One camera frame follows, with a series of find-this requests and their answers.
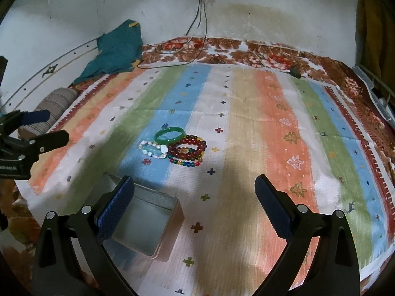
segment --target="colorful glass bead bracelet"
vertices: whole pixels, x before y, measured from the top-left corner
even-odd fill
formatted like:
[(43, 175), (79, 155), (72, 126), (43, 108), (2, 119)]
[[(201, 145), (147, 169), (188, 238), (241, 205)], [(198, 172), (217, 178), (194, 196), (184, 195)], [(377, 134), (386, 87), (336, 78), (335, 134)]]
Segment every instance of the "colorful glass bead bracelet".
[[(156, 149), (160, 150), (161, 154), (156, 155), (153, 151), (148, 150), (147, 146), (154, 147), (154, 151)], [(140, 142), (139, 149), (141, 149), (143, 151), (144, 155), (148, 155), (150, 157), (158, 158), (158, 159), (166, 158), (166, 153), (168, 151), (168, 148), (165, 145), (158, 144), (155, 141), (144, 141), (144, 140), (142, 142)]]
[[(196, 149), (182, 147), (178, 148), (177, 146), (181, 144), (190, 144), (197, 146)], [(177, 165), (187, 166), (187, 167), (195, 167), (199, 166), (203, 161), (202, 157), (204, 155), (204, 151), (206, 150), (207, 145), (206, 141), (198, 136), (194, 136), (193, 134), (188, 134), (185, 138), (182, 138), (179, 142), (174, 144), (170, 144), (168, 146), (169, 153), (168, 158), (171, 163), (175, 163)]]

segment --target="bracelet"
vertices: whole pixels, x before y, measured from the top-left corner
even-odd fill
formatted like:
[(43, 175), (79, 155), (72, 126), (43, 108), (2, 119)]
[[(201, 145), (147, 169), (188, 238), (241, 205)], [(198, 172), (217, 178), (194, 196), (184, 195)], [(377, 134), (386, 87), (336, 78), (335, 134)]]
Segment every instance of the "bracelet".
[[(180, 144), (191, 144), (197, 146), (197, 148), (196, 149), (188, 148), (188, 147), (177, 148), (177, 146)], [(168, 146), (169, 153), (167, 157), (170, 159), (171, 163), (187, 166), (187, 167), (195, 167), (195, 166), (199, 166), (200, 163), (203, 161), (202, 157), (204, 155), (204, 151), (206, 150), (206, 148), (207, 148), (206, 141), (192, 134), (188, 134), (185, 136), (185, 138), (182, 138), (181, 141), (170, 144)]]
[[(165, 133), (169, 133), (169, 132), (180, 132), (180, 135), (172, 138), (172, 139), (159, 139), (160, 136), (163, 136)], [(183, 139), (185, 137), (185, 131), (184, 129), (180, 128), (180, 127), (170, 127), (170, 128), (165, 128), (162, 130), (159, 130), (156, 134), (155, 134), (155, 141), (160, 144), (160, 145), (167, 145), (167, 144), (173, 144), (175, 142), (179, 142), (181, 139)]]
[[(161, 154), (160, 155), (155, 155), (152, 151), (147, 150), (147, 146), (153, 146), (155, 149), (160, 150)], [(144, 155), (148, 155), (153, 158), (158, 158), (158, 159), (164, 159), (166, 158), (166, 153), (168, 151), (168, 148), (165, 145), (160, 145), (155, 141), (142, 141), (139, 144), (139, 149), (143, 151)]]

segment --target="striped pillow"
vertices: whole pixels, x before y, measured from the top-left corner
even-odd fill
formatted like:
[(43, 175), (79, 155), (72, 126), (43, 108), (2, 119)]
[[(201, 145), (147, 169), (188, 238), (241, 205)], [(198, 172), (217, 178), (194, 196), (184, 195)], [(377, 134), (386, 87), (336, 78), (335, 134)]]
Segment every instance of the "striped pillow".
[(18, 129), (19, 136), (22, 139), (30, 139), (41, 134), (45, 134), (68, 107), (78, 97), (78, 91), (69, 88), (59, 88), (52, 91), (43, 101), (34, 109), (34, 111), (48, 110), (51, 116), (48, 121), (34, 123), (33, 125), (22, 126)]

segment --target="striped bedsheet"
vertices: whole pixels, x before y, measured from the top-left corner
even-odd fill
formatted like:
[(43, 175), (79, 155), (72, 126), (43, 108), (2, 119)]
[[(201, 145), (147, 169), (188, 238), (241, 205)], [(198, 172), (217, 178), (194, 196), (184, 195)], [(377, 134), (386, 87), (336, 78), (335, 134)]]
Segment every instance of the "striped bedsheet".
[[(138, 149), (167, 126), (207, 141), (199, 167)], [(314, 212), (344, 210), (363, 287), (394, 250), (394, 186), (334, 85), (237, 65), (137, 68), (91, 85), (58, 129), (68, 131), (70, 143), (40, 156), (32, 178), (17, 182), (39, 222), (49, 210), (76, 212), (104, 172), (180, 200), (185, 220), (169, 261), (105, 243), (139, 295), (251, 295), (285, 246), (255, 197), (260, 174)], [(202, 229), (191, 229), (197, 223)]]

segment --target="yellow curtain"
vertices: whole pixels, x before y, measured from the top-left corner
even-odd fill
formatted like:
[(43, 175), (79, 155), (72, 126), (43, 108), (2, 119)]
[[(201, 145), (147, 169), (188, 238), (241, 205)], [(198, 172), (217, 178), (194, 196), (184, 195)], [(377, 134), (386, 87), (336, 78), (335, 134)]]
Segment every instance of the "yellow curtain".
[[(357, 40), (359, 62), (395, 92), (395, 21), (380, 0), (359, 0)], [(388, 92), (378, 83), (383, 96)]]

